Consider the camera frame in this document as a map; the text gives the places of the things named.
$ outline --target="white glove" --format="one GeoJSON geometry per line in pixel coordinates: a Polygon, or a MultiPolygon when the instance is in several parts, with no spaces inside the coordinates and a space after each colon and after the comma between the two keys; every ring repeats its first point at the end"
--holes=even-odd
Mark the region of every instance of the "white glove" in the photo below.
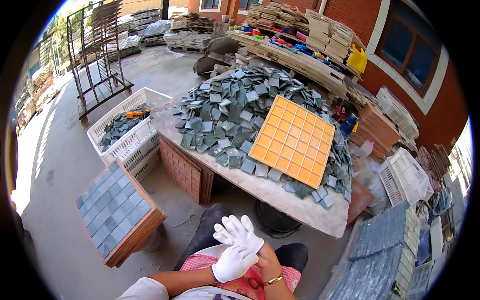
{"type": "Polygon", "coordinates": [[[223,251],[217,263],[212,265],[212,272],[218,281],[225,283],[244,276],[257,262],[258,256],[250,253],[247,248],[231,246],[223,251]]]}
{"type": "Polygon", "coordinates": [[[253,232],[253,224],[250,219],[243,215],[241,223],[235,216],[222,217],[222,223],[215,224],[215,240],[225,245],[238,245],[248,249],[249,253],[257,253],[264,244],[264,240],[257,237],[253,232]]]}

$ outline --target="white window trim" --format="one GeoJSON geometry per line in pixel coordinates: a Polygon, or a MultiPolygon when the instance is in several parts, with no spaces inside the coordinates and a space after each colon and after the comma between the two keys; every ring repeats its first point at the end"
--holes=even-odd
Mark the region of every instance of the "white window trim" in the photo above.
{"type": "MultiPolygon", "coordinates": [[[[257,2],[262,4],[264,2],[264,0],[258,0],[257,2]]],[[[242,14],[242,15],[246,16],[248,14],[248,10],[245,10],[243,8],[239,8],[239,10],[237,11],[237,14],[242,14]]]]}
{"type": "Polygon", "coordinates": [[[207,9],[202,9],[202,4],[204,3],[205,0],[200,0],[200,6],[198,7],[198,12],[220,12],[220,8],[222,7],[222,0],[218,1],[218,7],[217,8],[207,8],[207,9]]]}
{"type": "Polygon", "coordinates": [[[373,28],[372,35],[370,36],[365,54],[367,54],[369,61],[390,76],[410,96],[410,98],[412,98],[423,114],[427,115],[428,111],[433,105],[433,102],[437,98],[438,91],[440,90],[440,87],[444,81],[449,60],[447,49],[444,45],[442,45],[440,57],[438,58],[437,69],[433,75],[432,83],[430,83],[425,96],[423,98],[420,97],[420,95],[410,86],[408,81],[403,78],[402,75],[400,75],[394,68],[392,68],[390,65],[388,65],[388,63],[375,54],[378,42],[380,41],[380,36],[382,35],[382,31],[385,27],[385,21],[387,19],[389,7],[390,0],[382,0],[380,9],[378,10],[377,21],[375,22],[375,27],[373,28]]]}

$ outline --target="window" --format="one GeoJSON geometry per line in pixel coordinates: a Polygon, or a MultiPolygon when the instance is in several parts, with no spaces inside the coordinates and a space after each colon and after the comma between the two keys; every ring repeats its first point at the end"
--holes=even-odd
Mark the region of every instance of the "window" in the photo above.
{"type": "Polygon", "coordinates": [[[257,3],[258,0],[240,0],[239,9],[247,10],[251,3],[257,3]]]}
{"type": "Polygon", "coordinates": [[[202,9],[218,8],[218,2],[220,0],[204,0],[202,9]]]}
{"type": "Polygon", "coordinates": [[[423,97],[437,68],[442,42],[433,28],[400,0],[392,1],[375,54],[423,97]]]}

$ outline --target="hand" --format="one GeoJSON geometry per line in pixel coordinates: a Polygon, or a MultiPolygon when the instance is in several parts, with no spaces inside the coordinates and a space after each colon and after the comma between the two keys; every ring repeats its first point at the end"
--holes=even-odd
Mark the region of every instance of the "hand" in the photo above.
{"type": "Polygon", "coordinates": [[[267,242],[263,244],[257,255],[257,266],[260,268],[260,274],[262,275],[262,280],[264,282],[271,280],[282,273],[282,267],[276,257],[275,251],[273,251],[272,247],[267,242]]]}
{"type": "Polygon", "coordinates": [[[257,261],[258,256],[250,253],[247,248],[231,246],[223,251],[217,263],[212,265],[213,275],[222,283],[232,281],[244,276],[257,261]]]}
{"type": "Polygon", "coordinates": [[[253,224],[246,215],[241,217],[241,222],[235,216],[224,216],[222,223],[225,227],[215,224],[213,234],[214,239],[222,244],[243,246],[250,253],[257,253],[264,244],[264,240],[253,232],[253,224]]]}

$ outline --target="caster wheel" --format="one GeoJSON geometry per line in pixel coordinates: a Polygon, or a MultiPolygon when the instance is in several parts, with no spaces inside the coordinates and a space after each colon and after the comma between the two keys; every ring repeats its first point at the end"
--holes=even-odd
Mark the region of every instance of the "caster wheel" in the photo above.
{"type": "Polygon", "coordinates": [[[88,124],[87,116],[83,116],[83,117],[80,118],[80,124],[84,127],[87,126],[87,124],[88,124]]]}

